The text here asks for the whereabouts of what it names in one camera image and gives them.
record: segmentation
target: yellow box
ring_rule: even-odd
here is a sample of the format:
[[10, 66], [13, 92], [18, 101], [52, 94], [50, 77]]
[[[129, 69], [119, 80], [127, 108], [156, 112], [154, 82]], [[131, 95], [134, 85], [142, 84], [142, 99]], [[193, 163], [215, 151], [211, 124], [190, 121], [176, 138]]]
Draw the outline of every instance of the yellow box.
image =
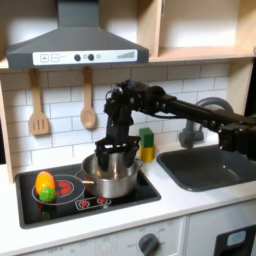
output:
[[151, 163], [155, 159], [156, 155], [156, 146], [152, 148], [144, 148], [140, 146], [140, 159], [144, 163]]

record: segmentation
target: hood control knob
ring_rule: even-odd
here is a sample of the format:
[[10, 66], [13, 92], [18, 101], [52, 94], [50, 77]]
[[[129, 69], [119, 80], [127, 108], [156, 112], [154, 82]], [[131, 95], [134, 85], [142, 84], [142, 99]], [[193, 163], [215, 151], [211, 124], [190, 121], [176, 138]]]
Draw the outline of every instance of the hood control knob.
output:
[[88, 59], [89, 59], [90, 61], [93, 61], [93, 60], [94, 60], [94, 55], [93, 55], [93, 54], [89, 54]]
[[146, 234], [139, 241], [139, 248], [144, 256], [150, 256], [159, 246], [160, 242], [154, 234]]
[[80, 56], [79, 54], [76, 54], [75, 57], [74, 57], [74, 59], [75, 59], [76, 61], [80, 61], [80, 60], [81, 60], [81, 56]]

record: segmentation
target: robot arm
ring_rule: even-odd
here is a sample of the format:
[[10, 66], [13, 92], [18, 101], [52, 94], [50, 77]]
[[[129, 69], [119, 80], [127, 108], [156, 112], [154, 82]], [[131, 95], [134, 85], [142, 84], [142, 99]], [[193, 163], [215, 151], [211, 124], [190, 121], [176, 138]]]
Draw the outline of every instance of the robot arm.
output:
[[132, 111], [157, 116], [170, 113], [166, 119], [185, 118], [202, 124], [219, 134], [219, 147], [238, 151], [256, 160], [256, 115], [245, 117], [224, 110], [209, 110], [168, 95], [159, 86], [148, 87], [143, 83], [126, 81], [118, 84], [106, 98], [104, 112], [108, 114], [106, 137], [96, 142], [96, 155], [102, 169], [108, 166], [109, 154], [124, 153], [124, 163], [130, 166], [139, 149], [140, 137], [129, 136], [133, 125]]

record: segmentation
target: stainless steel pot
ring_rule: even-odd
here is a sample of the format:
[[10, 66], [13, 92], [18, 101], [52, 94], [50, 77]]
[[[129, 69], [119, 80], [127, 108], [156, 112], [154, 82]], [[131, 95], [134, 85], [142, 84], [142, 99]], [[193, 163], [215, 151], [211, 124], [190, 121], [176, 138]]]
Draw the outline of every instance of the stainless steel pot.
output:
[[129, 194], [137, 182], [137, 173], [142, 166], [140, 160], [127, 168], [123, 163], [123, 155], [111, 154], [107, 171], [102, 171], [95, 154], [85, 158], [82, 163], [82, 183], [86, 191], [104, 198], [117, 198]]

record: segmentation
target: white cabinet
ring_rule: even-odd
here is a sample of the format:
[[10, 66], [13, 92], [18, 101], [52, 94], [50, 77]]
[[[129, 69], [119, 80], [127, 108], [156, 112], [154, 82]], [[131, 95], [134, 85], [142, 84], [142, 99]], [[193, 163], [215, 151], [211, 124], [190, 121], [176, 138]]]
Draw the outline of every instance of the white cabinet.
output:
[[[193, 214], [189, 219], [184, 256], [213, 256], [218, 235], [255, 224], [256, 201]], [[256, 255], [255, 245], [251, 255]]]

